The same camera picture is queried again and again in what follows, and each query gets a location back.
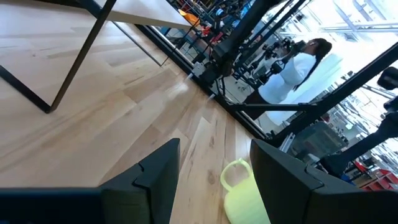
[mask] ponytail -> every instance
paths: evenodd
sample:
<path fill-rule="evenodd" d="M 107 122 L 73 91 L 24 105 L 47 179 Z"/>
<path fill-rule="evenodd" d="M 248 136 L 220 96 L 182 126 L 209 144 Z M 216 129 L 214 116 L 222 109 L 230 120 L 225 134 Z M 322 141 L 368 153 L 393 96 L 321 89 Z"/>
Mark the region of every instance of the ponytail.
<path fill-rule="evenodd" d="M 315 59 L 317 60 L 311 70 L 309 71 L 308 75 L 304 78 L 304 80 L 298 84 L 297 86 L 293 87 L 293 91 L 296 91 L 305 81 L 307 81 L 318 65 L 321 63 L 322 59 L 330 52 L 332 44 L 329 43 L 327 40 L 323 38 L 314 39 L 314 41 L 318 42 L 318 47 L 315 52 Z"/>

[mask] wooden floor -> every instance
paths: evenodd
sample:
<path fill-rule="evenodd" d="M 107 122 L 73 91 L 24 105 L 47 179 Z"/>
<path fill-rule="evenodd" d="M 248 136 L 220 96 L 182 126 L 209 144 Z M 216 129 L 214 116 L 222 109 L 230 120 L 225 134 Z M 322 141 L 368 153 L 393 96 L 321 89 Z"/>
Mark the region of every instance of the wooden floor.
<path fill-rule="evenodd" d="M 50 103 L 94 19 L 79 9 L 0 0 L 5 20 L 0 65 Z M 166 59 L 134 27 L 128 32 Z M 219 177 L 227 163 L 248 158 L 251 136 L 175 64 L 158 67 L 112 23 L 54 113 L 0 79 L 0 187 L 97 186 L 170 138 L 181 139 L 170 222 L 227 223 Z"/>

